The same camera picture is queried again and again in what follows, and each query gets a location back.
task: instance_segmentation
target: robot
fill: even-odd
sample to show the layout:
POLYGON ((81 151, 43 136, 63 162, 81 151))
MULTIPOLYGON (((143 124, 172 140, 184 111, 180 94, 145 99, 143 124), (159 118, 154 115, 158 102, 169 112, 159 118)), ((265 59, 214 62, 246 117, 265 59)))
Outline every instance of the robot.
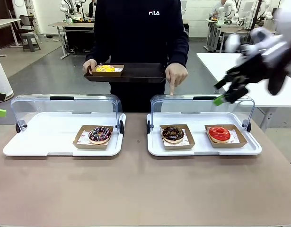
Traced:
POLYGON ((72 0, 61 1, 60 11, 64 12, 65 20, 67 23, 71 23, 73 20, 81 20, 81 13, 79 11, 80 11, 80 7, 82 7, 82 4, 85 2, 86 0, 75 0, 75 4, 74 4, 72 0))
POLYGON ((270 0, 263 0, 262 3, 263 2, 265 3, 265 10, 264 10, 262 17, 266 18, 267 20, 273 19, 272 13, 271 13, 271 11, 269 11, 270 0))
POLYGON ((236 3, 233 0, 227 0, 224 7, 220 7, 218 12, 220 15, 218 24, 224 24, 224 19, 228 17, 231 12, 234 12, 234 16, 231 18, 231 24, 238 25, 239 14, 236 3))
POLYGON ((259 27, 251 31, 253 44, 241 44, 238 34, 232 34, 225 43, 226 52, 241 51, 237 65, 226 72, 215 88, 219 90, 231 83, 224 94, 224 101, 234 103, 248 93, 249 83, 268 79, 268 90, 276 95, 281 90, 286 75, 291 71, 291 0, 283 2, 276 13, 277 31, 273 35, 259 27))

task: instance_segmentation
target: red glazed donut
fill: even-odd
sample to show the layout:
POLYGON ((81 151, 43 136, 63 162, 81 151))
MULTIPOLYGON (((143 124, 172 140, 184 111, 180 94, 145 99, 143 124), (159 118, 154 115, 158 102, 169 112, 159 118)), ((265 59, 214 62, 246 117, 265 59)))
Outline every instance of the red glazed donut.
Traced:
POLYGON ((230 140, 230 132, 223 127, 212 127, 208 130, 208 134, 215 143, 227 143, 230 140))

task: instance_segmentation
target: chocolate donut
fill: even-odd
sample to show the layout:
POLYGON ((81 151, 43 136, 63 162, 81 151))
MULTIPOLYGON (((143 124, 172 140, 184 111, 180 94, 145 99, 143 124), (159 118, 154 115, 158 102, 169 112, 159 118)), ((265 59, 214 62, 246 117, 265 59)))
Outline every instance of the chocolate donut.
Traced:
POLYGON ((162 137, 169 143, 179 143, 181 140, 183 140, 184 132, 178 127, 170 126, 163 130, 162 137))
POLYGON ((111 134, 107 127, 96 127, 88 133, 88 138, 91 143, 102 144, 110 139, 111 134))

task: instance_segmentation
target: floor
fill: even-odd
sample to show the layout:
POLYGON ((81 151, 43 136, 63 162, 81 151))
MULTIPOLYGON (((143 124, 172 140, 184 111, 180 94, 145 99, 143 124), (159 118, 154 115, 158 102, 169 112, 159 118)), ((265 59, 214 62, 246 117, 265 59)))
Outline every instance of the floor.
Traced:
MULTIPOLYGON (((105 82, 89 82, 83 77, 83 55, 70 55, 60 60, 62 49, 59 42, 47 39, 43 41, 42 52, 22 52, 22 49, 7 48, 0 54, 7 54, 7 58, 0 58, 14 94, 109 94, 109 84, 105 82), (16 62, 16 56, 26 56, 22 65, 16 62)), ((202 65, 198 57, 203 49, 204 42, 191 40, 189 59, 186 65, 189 76, 181 86, 175 89, 175 94, 211 94, 214 92, 214 79, 202 65)), ((165 93, 169 93, 166 84, 165 93)), ((15 117, 10 109, 10 102, 0 103, 0 109, 7 109, 8 116, 0 119, 1 124, 15 124, 15 117)), ((260 124, 263 114, 256 110, 253 120, 260 124)), ((266 131, 268 137, 291 161, 291 109, 278 109, 270 129, 266 131)))
POLYGON ((8 78, 61 46, 60 42, 53 39, 41 38, 41 41, 42 43, 39 42, 41 50, 36 49, 35 52, 29 50, 23 52, 22 47, 7 47, 0 50, 0 54, 7 55, 7 57, 1 57, 0 62, 8 78))

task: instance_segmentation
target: white display tray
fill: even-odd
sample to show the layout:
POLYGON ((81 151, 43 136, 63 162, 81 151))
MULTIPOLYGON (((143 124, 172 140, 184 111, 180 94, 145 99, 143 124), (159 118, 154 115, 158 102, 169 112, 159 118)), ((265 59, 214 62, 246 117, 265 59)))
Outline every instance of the white display tray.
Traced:
POLYGON ((193 155, 258 155, 262 148, 255 138, 242 128, 241 121, 229 112, 201 113, 154 113, 154 128, 147 135, 148 150, 155 156, 193 156, 193 155), (165 150, 160 125, 187 124, 195 141, 192 149, 165 150), (242 148, 213 148, 206 134, 206 124, 234 124, 241 131, 247 144, 242 148))
MULTIPOLYGON (((121 114, 119 120, 124 125, 125 119, 125 114, 121 114)), ((115 126, 115 113, 43 112, 12 138, 3 153, 6 156, 113 156, 120 152, 123 140, 123 134, 115 126), (107 149, 76 148, 73 141, 82 125, 114 126, 107 149)))

